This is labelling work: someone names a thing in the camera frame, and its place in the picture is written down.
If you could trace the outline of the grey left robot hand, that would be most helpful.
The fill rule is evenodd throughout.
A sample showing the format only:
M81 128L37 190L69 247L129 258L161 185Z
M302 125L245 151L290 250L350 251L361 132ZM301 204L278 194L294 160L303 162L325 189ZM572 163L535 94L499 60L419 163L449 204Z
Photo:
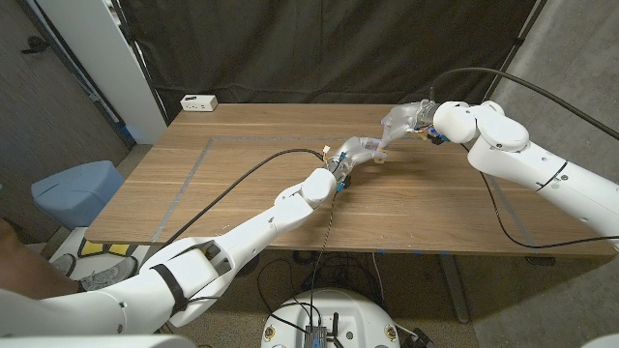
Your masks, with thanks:
M380 139L353 136L347 139L335 153L328 157L328 170L334 175L337 183L341 183L350 174L355 165L369 160L382 162L387 154L379 145Z

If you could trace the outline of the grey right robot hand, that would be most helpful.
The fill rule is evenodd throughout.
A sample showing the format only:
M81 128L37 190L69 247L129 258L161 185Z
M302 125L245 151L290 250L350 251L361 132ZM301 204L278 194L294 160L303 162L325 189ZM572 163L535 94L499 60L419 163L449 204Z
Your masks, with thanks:
M435 137L437 132L433 127L433 117L439 104L434 101L421 100L394 106L381 120L383 134L380 149L386 149L388 145L408 133L417 133L421 137L431 135Z

